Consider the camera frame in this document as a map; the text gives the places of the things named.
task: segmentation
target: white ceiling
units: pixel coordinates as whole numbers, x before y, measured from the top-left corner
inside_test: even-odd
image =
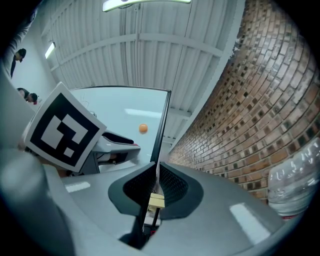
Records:
[[[56,45],[48,58],[55,81],[171,90],[163,141],[175,145],[227,63],[244,0],[146,2],[107,13],[103,2],[49,0],[40,8],[43,51]]]

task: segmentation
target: light fixture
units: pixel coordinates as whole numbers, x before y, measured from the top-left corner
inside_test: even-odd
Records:
[[[132,109],[132,108],[125,108],[124,111],[131,116],[140,116],[140,117],[158,118],[158,119],[160,119],[162,116],[161,112],[145,111],[145,110]]]
[[[137,3],[143,3],[143,2],[177,2],[177,3],[183,3],[183,4],[190,4],[191,0],[108,0],[105,1],[102,5],[102,11],[103,12],[109,12],[116,8],[125,7],[128,5],[133,5]]]
[[[48,59],[50,53],[54,50],[54,48],[56,48],[56,44],[55,42],[52,42],[48,48],[48,50],[45,53],[45,58]]]

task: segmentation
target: person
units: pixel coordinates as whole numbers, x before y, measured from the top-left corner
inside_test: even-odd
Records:
[[[15,55],[13,55],[13,60],[12,60],[12,64],[11,64],[11,78],[14,74],[15,71],[15,67],[16,67],[16,62],[19,61],[20,63],[23,61],[24,57],[26,56],[27,50],[22,48],[20,50],[18,50]]]
[[[25,101],[37,103],[38,95],[36,95],[35,93],[30,93],[24,88],[17,88],[17,90],[25,99]]]

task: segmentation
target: curved brick wall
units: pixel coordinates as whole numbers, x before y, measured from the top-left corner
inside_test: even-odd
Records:
[[[240,49],[169,162],[220,175],[266,202],[268,173],[320,129],[319,70],[273,2],[246,2]]]

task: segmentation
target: white paper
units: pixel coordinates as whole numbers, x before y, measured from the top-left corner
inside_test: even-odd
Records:
[[[78,173],[106,128],[60,82],[31,121],[25,145]]]

